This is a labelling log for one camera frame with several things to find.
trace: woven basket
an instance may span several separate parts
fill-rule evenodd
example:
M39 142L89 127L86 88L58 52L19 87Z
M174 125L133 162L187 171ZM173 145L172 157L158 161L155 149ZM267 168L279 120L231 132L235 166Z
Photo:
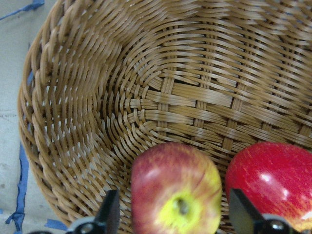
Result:
M311 8L57 1L26 57L18 108L31 169L58 217L94 215L105 191L120 189L119 233L132 233L132 162L161 142L204 151L222 180L258 141L311 150ZM220 229L234 232L225 193Z

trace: screw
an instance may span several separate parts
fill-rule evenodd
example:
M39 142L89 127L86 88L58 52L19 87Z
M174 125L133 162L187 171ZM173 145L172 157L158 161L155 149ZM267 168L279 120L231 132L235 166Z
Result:
M283 230L285 228L284 224L279 220L271 221L270 225L274 230Z
M81 227L80 232L81 234L88 234L88 233L91 233L92 230L93 230L93 224L87 223Z

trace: yellow patch on apple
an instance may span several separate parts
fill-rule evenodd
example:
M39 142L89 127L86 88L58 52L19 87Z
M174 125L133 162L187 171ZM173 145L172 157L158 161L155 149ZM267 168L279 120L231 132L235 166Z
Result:
M159 223L174 229L179 234L186 234L200 221L202 205L191 191L174 194L159 212Z

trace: apple stem cavity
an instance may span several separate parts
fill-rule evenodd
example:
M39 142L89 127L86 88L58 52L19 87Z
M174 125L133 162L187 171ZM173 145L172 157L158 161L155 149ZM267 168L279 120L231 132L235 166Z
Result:
M189 212L189 206L187 204L187 202L185 200L183 200L182 198L178 198L175 201L175 205L179 210L179 213L181 215L186 215Z

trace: apple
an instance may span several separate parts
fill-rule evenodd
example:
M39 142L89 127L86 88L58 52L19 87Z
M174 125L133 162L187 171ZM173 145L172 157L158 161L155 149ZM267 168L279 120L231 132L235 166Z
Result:
M131 174L136 234L213 234L221 219L222 184L198 149L167 142L144 151Z
M279 142L251 145L232 159L225 190L241 189L262 214L279 215L301 232L312 229L312 154Z

